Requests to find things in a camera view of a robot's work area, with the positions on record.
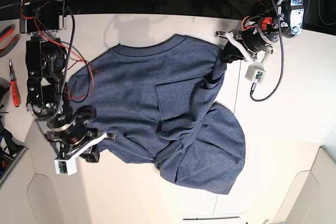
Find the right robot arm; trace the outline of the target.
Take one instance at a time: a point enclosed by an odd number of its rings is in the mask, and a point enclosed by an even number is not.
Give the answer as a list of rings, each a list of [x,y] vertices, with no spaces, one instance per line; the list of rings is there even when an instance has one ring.
[[[56,153],[55,163],[63,173],[81,157],[97,163],[101,141],[115,139],[89,125],[97,109],[89,104],[98,70],[74,47],[56,36],[65,29],[66,18],[74,18],[67,0],[21,0],[20,32],[26,42],[28,72],[26,104],[38,125],[45,123],[43,137]]]

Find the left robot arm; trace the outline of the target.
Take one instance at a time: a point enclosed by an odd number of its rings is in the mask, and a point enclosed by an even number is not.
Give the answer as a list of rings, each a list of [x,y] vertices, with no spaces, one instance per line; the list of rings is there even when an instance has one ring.
[[[303,30],[303,0],[264,0],[261,9],[252,11],[231,30],[233,38],[243,46],[253,61],[262,51],[272,50],[279,36],[292,38]]]

